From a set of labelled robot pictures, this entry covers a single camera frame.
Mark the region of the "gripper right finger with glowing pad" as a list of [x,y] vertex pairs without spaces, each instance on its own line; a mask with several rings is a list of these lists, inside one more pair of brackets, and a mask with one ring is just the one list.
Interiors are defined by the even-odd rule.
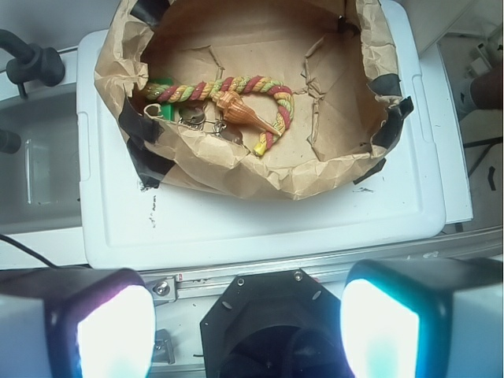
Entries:
[[346,278],[340,327],[356,377],[501,377],[503,263],[359,261]]

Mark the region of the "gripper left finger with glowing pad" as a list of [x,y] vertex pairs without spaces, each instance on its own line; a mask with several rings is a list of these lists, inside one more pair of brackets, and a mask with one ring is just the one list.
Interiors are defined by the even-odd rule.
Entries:
[[1,272],[3,377],[145,377],[154,300],[131,269]]

